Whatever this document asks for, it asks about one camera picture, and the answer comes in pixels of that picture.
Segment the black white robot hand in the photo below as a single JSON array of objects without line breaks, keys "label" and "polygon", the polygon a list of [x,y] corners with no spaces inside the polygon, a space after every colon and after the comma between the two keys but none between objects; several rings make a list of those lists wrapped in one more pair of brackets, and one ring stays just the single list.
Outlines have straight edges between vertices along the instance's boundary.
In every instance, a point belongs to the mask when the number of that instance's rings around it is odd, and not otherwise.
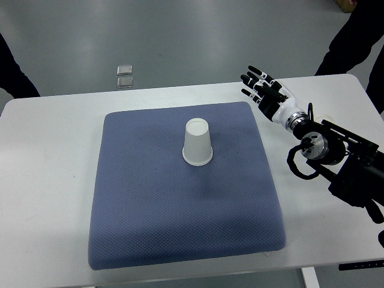
[{"label": "black white robot hand", "polygon": [[309,120],[289,89],[262,70],[250,65],[247,73],[241,75],[241,80],[246,86],[241,92],[252,99],[271,122],[292,132],[300,122]]}]

